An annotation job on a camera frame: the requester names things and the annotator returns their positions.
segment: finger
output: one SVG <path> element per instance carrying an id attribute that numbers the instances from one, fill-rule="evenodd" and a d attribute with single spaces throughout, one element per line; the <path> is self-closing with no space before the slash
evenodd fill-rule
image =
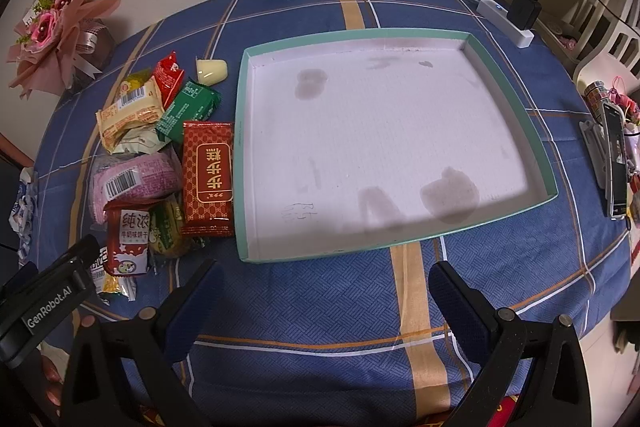
<path id="1" fill-rule="evenodd" d="M 59 382 L 62 380 L 56 365 L 49 357 L 45 357 L 44 355 L 42 356 L 42 372 L 44 373 L 45 378 L 50 382 Z"/>
<path id="2" fill-rule="evenodd" d="M 47 387 L 47 398 L 53 405 L 60 406 L 62 402 L 62 384 L 52 383 Z"/>

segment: tray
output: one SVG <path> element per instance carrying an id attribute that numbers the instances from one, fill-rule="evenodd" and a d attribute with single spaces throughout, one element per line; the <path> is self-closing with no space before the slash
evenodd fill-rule
<path id="1" fill-rule="evenodd" d="M 328 32 L 244 51 L 234 143 L 242 260 L 476 227 L 558 195 L 516 93 L 466 32 Z"/>

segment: floor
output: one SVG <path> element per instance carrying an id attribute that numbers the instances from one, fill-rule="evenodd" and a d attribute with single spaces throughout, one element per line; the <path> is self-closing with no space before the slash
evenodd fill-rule
<path id="1" fill-rule="evenodd" d="M 632 272 L 638 267 L 640 256 Z M 580 345 L 589 378 L 592 425 L 611 427 L 633 398 L 626 391 L 633 378 L 637 353 L 632 344 L 628 344 L 622 354 L 615 352 L 613 322 L 609 315 L 580 340 Z"/>

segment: power strip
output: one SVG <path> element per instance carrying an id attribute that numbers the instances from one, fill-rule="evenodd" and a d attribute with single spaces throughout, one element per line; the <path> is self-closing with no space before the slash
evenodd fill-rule
<path id="1" fill-rule="evenodd" d="M 493 0 L 480 0 L 478 13 L 492 22 L 519 48 L 526 48 L 533 40 L 531 30 L 519 30 L 507 19 L 507 10 Z"/>

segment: charger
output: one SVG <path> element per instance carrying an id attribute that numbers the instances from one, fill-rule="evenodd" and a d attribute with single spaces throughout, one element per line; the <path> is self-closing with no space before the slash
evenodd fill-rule
<path id="1" fill-rule="evenodd" d="M 542 6 L 537 0 L 513 0 L 507 20 L 519 30 L 529 30 L 540 15 Z"/>

